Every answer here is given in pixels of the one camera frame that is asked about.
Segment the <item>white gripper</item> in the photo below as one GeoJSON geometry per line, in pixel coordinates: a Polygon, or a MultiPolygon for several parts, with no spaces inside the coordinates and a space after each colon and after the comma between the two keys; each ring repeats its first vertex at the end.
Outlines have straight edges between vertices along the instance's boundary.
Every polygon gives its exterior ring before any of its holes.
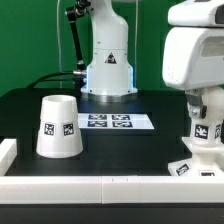
{"type": "Polygon", "coordinates": [[[204,89],[197,88],[224,84],[224,29],[171,29],[165,41],[162,77],[167,86],[186,90],[189,116],[204,119],[204,89]]]}

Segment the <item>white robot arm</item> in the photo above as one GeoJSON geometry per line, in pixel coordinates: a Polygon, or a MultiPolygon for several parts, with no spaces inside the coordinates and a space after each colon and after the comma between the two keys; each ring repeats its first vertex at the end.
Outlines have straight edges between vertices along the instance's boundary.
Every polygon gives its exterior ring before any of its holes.
{"type": "MultiPolygon", "coordinates": [[[[112,0],[89,0],[93,58],[82,92],[100,99],[135,93],[127,59],[128,25],[112,8],[112,0]]],[[[164,46],[162,77],[183,90],[190,115],[203,119],[208,105],[204,88],[224,84],[224,0],[185,0],[168,11],[172,26],[164,46]]]]}

